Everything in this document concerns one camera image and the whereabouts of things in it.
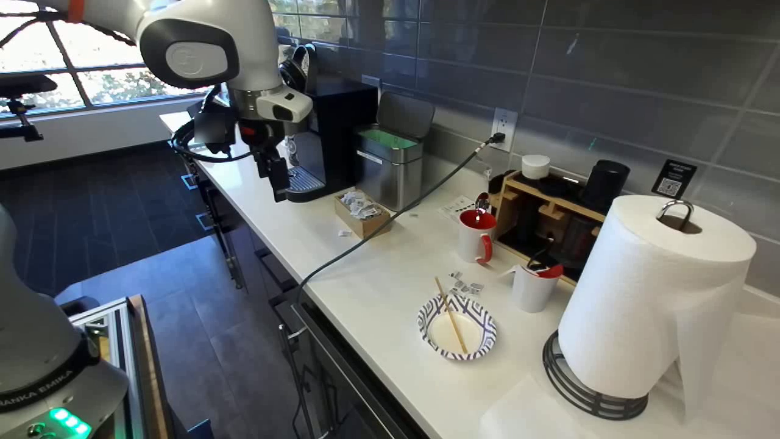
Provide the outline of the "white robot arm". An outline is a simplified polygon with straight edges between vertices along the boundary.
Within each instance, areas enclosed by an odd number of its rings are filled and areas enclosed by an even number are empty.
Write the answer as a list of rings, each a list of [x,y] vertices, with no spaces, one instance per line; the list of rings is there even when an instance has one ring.
[[[290,124],[312,113],[312,97],[290,87],[277,68],[277,36],[269,0],[19,0],[31,2],[21,25],[3,36],[14,39],[36,22],[88,25],[136,46],[143,65],[173,87],[205,87],[197,115],[171,147],[177,153],[203,137],[209,161],[231,161],[233,135],[248,147],[259,175],[282,201],[290,171],[277,153]]]

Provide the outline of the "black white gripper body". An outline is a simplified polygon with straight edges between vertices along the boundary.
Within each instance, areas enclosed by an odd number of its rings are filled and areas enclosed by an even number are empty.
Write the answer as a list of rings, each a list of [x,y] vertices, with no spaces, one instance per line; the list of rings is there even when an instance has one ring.
[[[191,158],[223,163],[254,157],[259,161],[262,148],[275,147],[282,140],[280,128],[275,122],[245,119],[233,108],[214,97],[199,100],[188,111],[188,115],[191,119],[171,135],[171,147]],[[211,153],[205,147],[203,124],[206,119],[223,119],[233,128],[231,153]]]

